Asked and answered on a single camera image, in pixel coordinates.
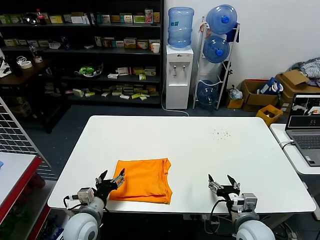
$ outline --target laptop keyboard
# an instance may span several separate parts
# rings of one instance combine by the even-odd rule
[[[320,149],[320,135],[296,135],[292,138],[302,149]]]

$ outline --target wire grid panel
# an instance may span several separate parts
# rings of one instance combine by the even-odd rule
[[[42,158],[42,163],[36,172],[47,180],[57,180],[50,164],[32,142],[25,130],[0,97],[0,152],[31,154]]]

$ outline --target tape roll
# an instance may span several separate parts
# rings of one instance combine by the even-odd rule
[[[19,65],[20,65],[20,67],[21,67],[22,69],[29,69],[29,68],[32,67],[31,61],[24,61],[24,62],[22,62],[22,63],[19,64]]]

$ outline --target white table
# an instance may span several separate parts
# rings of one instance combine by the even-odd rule
[[[170,204],[108,201],[106,207],[117,212],[207,214],[218,199],[208,188],[208,174],[222,185],[229,184],[229,174],[241,183],[242,192],[258,197],[257,213],[305,213],[316,208],[258,117],[92,116],[48,205],[63,209],[65,196],[94,187],[95,178],[106,169],[111,179],[118,160],[159,158],[172,164]],[[221,203],[214,212],[225,214],[227,208]]]
[[[271,124],[270,130],[278,143],[289,141],[291,138],[286,133],[286,125],[274,123]],[[320,175],[320,166],[309,166],[300,151],[294,145],[287,145],[284,147],[283,152],[291,162],[296,172],[300,175]],[[316,210],[313,212],[316,219],[320,220],[320,208],[315,200],[315,196],[320,193],[320,181],[316,181],[308,188],[309,193],[316,205]]]

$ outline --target orange cloth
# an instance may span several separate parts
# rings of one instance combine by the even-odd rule
[[[172,191],[167,176],[168,158],[118,161],[113,178],[124,171],[124,183],[110,193],[110,200],[169,204]]]

